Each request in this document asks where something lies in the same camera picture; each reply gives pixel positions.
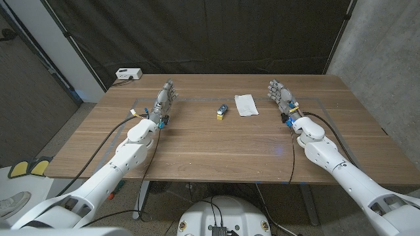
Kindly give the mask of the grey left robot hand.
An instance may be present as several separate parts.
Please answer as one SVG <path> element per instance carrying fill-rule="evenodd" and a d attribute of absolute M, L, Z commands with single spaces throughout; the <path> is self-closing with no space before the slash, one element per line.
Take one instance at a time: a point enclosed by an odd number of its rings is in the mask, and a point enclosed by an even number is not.
<path fill-rule="evenodd" d="M 173 101 L 179 94 L 176 92 L 174 82 L 168 79 L 158 92 L 154 106 L 149 112 L 149 120 L 158 123 L 161 118 L 169 114 Z"/>

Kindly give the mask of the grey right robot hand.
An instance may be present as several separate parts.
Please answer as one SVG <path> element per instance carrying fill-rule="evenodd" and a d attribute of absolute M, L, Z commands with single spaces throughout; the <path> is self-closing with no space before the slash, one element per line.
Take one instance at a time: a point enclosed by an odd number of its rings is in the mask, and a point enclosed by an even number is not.
<path fill-rule="evenodd" d="M 294 123 L 303 117 L 297 99 L 282 83 L 273 79 L 269 82 L 268 97 L 275 101 L 281 112 L 282 123 Z"/>

